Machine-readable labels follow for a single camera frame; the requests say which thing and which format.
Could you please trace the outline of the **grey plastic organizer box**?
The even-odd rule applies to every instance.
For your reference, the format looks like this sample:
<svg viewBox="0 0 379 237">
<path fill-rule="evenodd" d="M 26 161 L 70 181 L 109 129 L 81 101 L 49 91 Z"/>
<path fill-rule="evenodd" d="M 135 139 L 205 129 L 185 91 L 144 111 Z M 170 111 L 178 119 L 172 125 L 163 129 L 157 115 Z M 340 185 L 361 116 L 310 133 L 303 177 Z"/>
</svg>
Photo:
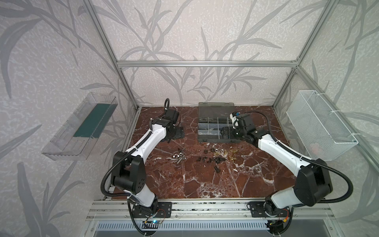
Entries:
<svg viewBox="0 0 379 237">
<path fill-rule="evenodd" d="M 233 135 L 230 114 L 235 111 L 233 103 L 200 102 L 198 104 L 198 132 L 200 143 L 239 143 Z"/>
</svg>

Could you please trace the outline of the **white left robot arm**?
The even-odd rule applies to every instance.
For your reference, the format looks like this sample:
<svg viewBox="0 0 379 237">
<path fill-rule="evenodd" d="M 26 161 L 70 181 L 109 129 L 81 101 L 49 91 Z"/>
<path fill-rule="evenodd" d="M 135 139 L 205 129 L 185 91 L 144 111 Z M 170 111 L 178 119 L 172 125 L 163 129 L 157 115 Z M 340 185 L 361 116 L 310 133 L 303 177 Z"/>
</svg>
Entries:
<svg viewBox="0 0 379 237">
<path fill-rule="evenodd" d="M 184 137 L 184 130 L 178 126 L 178 117 L 163 116 L 150 121 L 145 135 L 125 152 L 117 152 L 113 165 L 104 177 L 109 178 L 111 185 L 121 190 L 121 193 L 110 193 L 102 184 L 102 192 L 109 197 L 126 196 L 133 204 L 154 209 L 157 207 L 157 197 L 146 184 L 147 174 L 145 162 L 154 148 L 160 142 Z"/>
</svg>

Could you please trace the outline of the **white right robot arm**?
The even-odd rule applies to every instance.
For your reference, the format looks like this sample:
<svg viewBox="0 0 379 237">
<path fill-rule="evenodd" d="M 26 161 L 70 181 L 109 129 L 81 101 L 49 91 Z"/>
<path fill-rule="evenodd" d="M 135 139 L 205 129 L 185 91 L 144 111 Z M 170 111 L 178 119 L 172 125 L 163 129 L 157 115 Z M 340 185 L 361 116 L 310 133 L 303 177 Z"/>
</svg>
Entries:
<svg viewBox="0 0 379 237">
<path fill-rule="evenodd" d="M 233 140 L 245 141 L 268 153 L 287 167 L 296 177 L 293 187 L 278 191 L 269 196 L 266 201 L 276 208 L 285 208 L 293 205 L 314 206 L 329 195 L 333 186 L 329 171 L 323 166 L 322 160 L 306 161 L 306 157 L 296 153 L 269 134 L 263 128 L 254 129 L 243 134 L 242 129 L 225 127 L 222 135 L 229 135 Z"/>
</svg>

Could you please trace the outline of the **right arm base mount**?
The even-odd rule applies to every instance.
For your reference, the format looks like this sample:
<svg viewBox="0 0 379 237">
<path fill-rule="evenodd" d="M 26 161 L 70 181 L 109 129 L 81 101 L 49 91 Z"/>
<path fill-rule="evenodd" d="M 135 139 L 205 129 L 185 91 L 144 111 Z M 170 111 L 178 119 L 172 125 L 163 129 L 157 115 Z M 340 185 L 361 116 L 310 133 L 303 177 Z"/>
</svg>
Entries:
<svg viewBox="0 0 379 237">
<path fill-rule="evenodd" d="M 261 218 L 288 218 L 290 208 L 277 208 L 274 204 L 268 201 L 251 201 L 246 205 L 252 217 Z"/>
</svg>

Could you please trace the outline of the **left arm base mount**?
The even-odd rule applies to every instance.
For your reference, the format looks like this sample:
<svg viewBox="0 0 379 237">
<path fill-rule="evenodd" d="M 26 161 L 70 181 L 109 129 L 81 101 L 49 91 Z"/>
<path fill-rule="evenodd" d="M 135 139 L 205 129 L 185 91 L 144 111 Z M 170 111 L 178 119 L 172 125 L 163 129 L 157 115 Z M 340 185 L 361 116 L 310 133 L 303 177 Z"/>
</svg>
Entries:
<svg viewBox="0 0 379 237">
<path fill-rule="evenodd" d="M 132 208 L 132 215 L 134 218 L 144 218 L 149 216 L 154 216 L 157 218 L 170 218 L 172 205 L 172 202 L 163 201 L 155 201 L 150 207 L 135 205 Z"/>
</svg>

